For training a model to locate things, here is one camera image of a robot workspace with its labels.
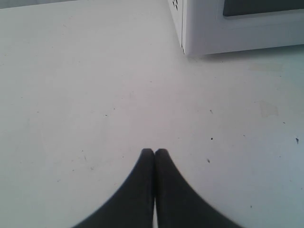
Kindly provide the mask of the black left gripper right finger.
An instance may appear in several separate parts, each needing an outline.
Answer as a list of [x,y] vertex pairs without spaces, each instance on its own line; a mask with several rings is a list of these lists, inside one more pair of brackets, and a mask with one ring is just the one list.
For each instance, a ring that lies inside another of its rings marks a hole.
[[182,177],[169,152],[155,152],[156,212],[160,228],[238,228],[215,210]]

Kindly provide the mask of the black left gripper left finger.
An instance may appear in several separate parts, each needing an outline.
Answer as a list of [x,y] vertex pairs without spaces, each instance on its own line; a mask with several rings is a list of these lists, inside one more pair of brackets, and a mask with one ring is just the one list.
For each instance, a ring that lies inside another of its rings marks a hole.
[[129,176],[97,211],[78,228],[152,228],[154,212],[154,152],[143,149]]

